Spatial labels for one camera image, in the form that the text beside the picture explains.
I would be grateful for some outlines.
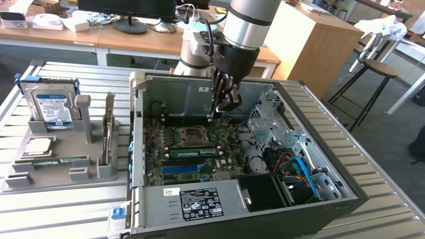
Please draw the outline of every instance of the monitor stand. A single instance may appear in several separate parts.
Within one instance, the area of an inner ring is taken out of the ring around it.
[[[132,21],[132,16],[128,16],[128,20],[116,21],[113,28],[127,34],[141,34],[147,31],[147,27],[143,23]]]

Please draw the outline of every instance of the motherboard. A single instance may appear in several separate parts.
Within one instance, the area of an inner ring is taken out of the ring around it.
[[[147,118],[147,186],[229,180],[244,174],[236,123],[221,118],[202,125],[169,126],[167,121]]]

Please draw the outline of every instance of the aluminum extrusion table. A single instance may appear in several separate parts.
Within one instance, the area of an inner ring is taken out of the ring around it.
[[[104,114],[104,97],[116,94],[115,115],[120,121],[119,178],[112,182],[45,188],[25,194],[0,195],[0,238],[107,238],[108,209],[125,201],[129,138],[129,73],[136,69],[47,62],[35,74],[77,77],[83,94],[92,97],[92,119]],[[362,186],[369,201],[308,238],[425,239],[425,217],[376,161],[358,145],[329,111],[297,82],[282,85]],[[29,110],[17,87],[0,108],[0,178],[28,129]],[[289,119],[294,127],[297,122]]]

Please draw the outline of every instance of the floor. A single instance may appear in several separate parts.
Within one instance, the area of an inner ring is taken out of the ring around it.
[[[92,53],[31,47],[0,45],[0,56],[0,102],[13,87],[13,75],[25,71],[32,59],[96,64],[96,55]],[[336,82],[348,74],[354,60],[356,55],[353,54],[342,67]],[[153,69],[157,60],[136,57],[136,63],[135,67],[137,68]],[[160,61],[157,69],[168,70],[174,66],[176,61],[169,61],[168,64]],[[346,92],[346,96],[358,104],[365,104],[381,80],[381,76],[376,73],[366,72]],[[340,87],[341,85],[332,85],[324,100],[330,98]],[[425,163],[410,165],[413,159],[409,157],[406,148],[425,125],[425,108],[408,102],[392,116],[385,114],[405,91],[406,87],[402,84],[394,80],[389,82],[362,125],[353,130],[352,134],[417,206],[425,211],[425,180],[422,176]],[[360,112],[357,107],[348,104],[344,99],[337,102],[337,105],[353,114]],[[352,122],[352,119],[338,110],[334,110],[334,114],[341,120]]]

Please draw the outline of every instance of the hard drive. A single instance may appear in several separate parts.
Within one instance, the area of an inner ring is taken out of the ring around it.
[[[75,104],[79,94],[76,79],[27,77],[20,81],[33,121],[44,121],[47,128],[71,128],[73,120],[81,120]]]

